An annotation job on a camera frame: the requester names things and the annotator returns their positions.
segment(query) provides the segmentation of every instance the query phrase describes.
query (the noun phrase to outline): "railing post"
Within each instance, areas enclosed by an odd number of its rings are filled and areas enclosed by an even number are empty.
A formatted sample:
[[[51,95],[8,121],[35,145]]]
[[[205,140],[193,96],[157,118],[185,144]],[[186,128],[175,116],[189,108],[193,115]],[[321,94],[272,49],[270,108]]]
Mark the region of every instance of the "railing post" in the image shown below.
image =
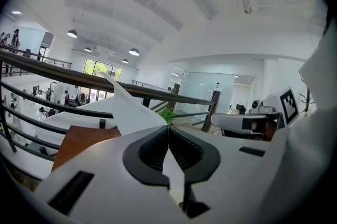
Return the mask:
[[[0,61],[0,72],[1,73],[2,73],[2,64],[3,64],[3,62]],[[1,86],[0,86],[0,96],[1,96],[1,103],[0,103],[0,119],[1,119],[1,124],[2,124],[2,127],[4,129],[6,138],[7,138],[8,143],[9,143],[9,146],[12,148],[12,151],[15,153],[16,152],[16,148],[15,148],[15,145],[14,145],[14,143],[12,141],[11,135],[9,133],[8,126],[6,124],[6,116],[5,116],[5,111],[4,111],[3,103],[2,103]]]
[[[172,93],[172,94],[178,95],[178,93],[179,93],[179,88],[180,88],[180,85],[177,84],[177,83],[175,83],[175,84],[174,84],[174,87],[173,87],[173,90],[171,91],[171,93]],[[176,104],[176,102],[170,101],[170,102],[168,103],[167,108],[168,108],[169,110],[172,110],[172,111],[173,111],[174,108],[175,108],[175,104]]]
[[[219,103],[220,95],[221,95],[220,91],[214,91],[213,92],[212,101],[214,102],[214,105],[211,105],[209,107],[209,113],[206,116],[205,123],[202,127],[203,132],[209,132],[209,130],[211,128],[211,117],[212,117],[213,113],[215,113],[215,111],[216,111],[217,105]]]
[[[150,101],[151,99],[143,99],[143,105],[148,108],[150,106]]]

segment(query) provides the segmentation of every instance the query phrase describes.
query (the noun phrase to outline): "desk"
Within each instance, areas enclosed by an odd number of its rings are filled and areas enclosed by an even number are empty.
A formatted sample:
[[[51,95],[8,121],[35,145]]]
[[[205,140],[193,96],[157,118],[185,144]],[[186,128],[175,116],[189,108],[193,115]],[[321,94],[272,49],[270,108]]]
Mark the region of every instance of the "desk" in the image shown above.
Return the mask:
[[[72,125],[58,150],[52,171],[77,156],[88,147],[101,141],[120,137],[117,129],[91,129]]]

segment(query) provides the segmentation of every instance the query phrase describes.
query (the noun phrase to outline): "wooden board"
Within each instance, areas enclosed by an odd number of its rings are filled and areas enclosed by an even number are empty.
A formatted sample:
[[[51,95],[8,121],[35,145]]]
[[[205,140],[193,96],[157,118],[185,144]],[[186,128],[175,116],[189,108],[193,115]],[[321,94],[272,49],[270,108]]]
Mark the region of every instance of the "wooden board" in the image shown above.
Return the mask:
[[[117,129],[91,129],[72,125],[55,157],[52,171],[77,156],[88,147],[120,136],[121,134]]]

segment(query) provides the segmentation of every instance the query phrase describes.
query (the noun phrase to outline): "glass wall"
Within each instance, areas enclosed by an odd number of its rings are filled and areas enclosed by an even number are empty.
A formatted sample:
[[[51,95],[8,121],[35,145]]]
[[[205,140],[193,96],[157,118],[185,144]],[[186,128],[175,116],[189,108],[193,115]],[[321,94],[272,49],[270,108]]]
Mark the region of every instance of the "glass wall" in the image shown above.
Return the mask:
[[[101,72],[108,74],[115,81],[119,81],[121,78],[122,69],[120,67],[105,64],[96,60],[86,60],[83,73],[103,77],[102,74],[100,74]],[[88,89],[83,87],[80,89],[80,93],[87,94],[90,97],[90,102],[114,96],[114,93],[108,93],[105,91]]]
[[[230,74],[185,72],[179,95],[211,101],[216,83],[219,83],[221,96],[216,112],[227,113],[233,95],[234,79],[234,75]],[[208,108],[206,105],[176,104],[176,110],[183,113],[206,112]]]

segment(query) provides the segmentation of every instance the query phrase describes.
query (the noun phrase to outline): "fluorescent light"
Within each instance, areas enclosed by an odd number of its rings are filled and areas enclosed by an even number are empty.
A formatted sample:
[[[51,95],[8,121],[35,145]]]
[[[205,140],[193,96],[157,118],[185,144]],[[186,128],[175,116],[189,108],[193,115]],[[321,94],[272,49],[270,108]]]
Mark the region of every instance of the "fluorescent light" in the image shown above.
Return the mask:
[[[67,32],[67,35],[70,36],[70,37],[73,37],[73,38],[77,38],[77,32],[73,29],[69,30]]]
[[[131,50],[129,50],[129,53],[134,56],[139,56],[139,51],[135,48],[132,48]]]

